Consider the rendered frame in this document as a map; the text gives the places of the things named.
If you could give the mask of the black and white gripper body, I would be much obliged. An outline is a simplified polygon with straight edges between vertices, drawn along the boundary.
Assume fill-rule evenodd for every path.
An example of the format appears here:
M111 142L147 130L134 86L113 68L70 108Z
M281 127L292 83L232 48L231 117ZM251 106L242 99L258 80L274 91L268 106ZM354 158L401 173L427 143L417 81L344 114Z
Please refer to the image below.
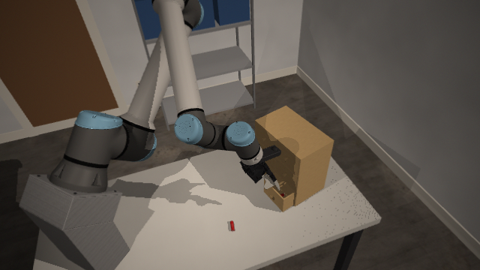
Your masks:
M240 164L242 165L242 169L244 170L245 173L247 173L251 177L251 179L255 182L255 184L266 173L267 171L266 169L269 168L269 166L265 163L265 161L262 163L259 163L259 162L254 165L246 165L240 161Z

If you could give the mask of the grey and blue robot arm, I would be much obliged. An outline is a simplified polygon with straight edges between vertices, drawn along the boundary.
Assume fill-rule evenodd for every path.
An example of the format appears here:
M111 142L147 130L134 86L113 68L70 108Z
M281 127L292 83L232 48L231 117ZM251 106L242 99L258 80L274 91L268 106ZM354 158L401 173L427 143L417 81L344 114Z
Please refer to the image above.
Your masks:
M161 31L128 111L120 117L81 111L64 157L49 177L54 185L103 193L110 160L150 158L157 145L153 121L170 80L178 116L174 131L179 140L202 149L236 152L246 165L281 155L275 145L261 149L253 128L244 121L230 126L206 121L188 43L192 29L203 21L204 10L199 0L184 1L151 0Z

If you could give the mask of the tan wooden chest of drawers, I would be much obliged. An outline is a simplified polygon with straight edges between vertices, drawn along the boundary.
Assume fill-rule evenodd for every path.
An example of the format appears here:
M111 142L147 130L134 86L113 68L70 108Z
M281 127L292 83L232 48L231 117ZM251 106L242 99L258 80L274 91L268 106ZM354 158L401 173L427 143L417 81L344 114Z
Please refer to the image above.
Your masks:
M276 157L298 176L296 190L294 190L279 175L296 192L295 207L324 188L334 144L332 138L288 106L283 106L255 120L257 137L256 123L276 139L275 146L278 141L300 160L298 175L296 175ZM274 173L276 173L276 158Z

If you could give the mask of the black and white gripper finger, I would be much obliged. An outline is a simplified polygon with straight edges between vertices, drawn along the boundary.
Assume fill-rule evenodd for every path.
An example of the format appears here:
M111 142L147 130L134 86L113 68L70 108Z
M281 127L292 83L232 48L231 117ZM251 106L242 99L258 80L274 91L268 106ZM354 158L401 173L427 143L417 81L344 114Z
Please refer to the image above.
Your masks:
M267 171L266 171L267 174L265 174L264 177L263 177L263 178L265 179L264 188L265 188L265 189L269 189L269 188L271 188L271 187L273 187L273 186L276 186L276 188L277 188L278 190L280 190L280 186L279 186L279 184L278 184L278 181L277 181L277 179L275 178L275 176L274 176L274 174L272 173L272 171L271 171L269 168L267 168L266 170L267 170Z

